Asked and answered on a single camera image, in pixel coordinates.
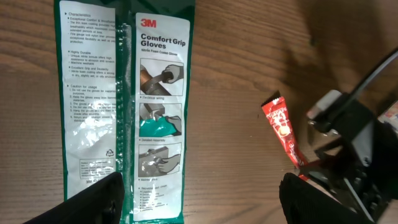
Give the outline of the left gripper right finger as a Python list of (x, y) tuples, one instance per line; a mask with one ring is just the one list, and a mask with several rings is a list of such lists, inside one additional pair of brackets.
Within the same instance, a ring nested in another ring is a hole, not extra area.
[(279, 198), (288, 224), (371, 223), (293, 173), (284, 175)]

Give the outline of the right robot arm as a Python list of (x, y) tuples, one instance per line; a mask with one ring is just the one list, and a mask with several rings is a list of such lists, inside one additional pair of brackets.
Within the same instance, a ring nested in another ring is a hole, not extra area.
[(338, 138), (317, 148), (318, 160), (300, 174), (321, 185), (348, 210), (376, 223), (397, 199), (397, 135), (357, 100), (335, 100), (324, 110), (309, 111), (320, 133)]

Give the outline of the green 3M package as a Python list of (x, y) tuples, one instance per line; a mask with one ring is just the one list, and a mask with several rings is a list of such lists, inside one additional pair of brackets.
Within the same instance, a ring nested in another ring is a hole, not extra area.
[(118, 172), (121, 223), (183, 223), (194, 0), (53, 8), (65, 200)]

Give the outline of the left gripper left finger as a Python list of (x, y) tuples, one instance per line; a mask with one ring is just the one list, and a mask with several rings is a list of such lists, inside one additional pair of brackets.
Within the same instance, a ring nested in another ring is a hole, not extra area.
[(25, 224), (119, 224), (123, 201), (123, 177), (113, 172)]

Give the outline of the red Nescafe stick sachet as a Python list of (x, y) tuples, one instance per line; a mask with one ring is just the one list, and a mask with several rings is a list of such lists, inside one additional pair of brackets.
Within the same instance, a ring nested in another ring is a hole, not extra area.
[(289, 119), (285, 98), (280, 94), (280, 91), (275, 91), (263, 102), (261, 109), (293, 165), (297, 169), (307, 165), (308, 161), (299, 149), (294, 129)]

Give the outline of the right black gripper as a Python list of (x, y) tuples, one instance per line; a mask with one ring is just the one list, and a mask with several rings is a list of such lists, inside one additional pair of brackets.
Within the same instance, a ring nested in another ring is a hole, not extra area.
[(318, 160), (300, 173), (346, 208), (378, 222), (389, 205), (388, 128), (357, 100), (347, 106), (336, 100), (309, 121), (318, 132), (338, 137), (315, 149)]

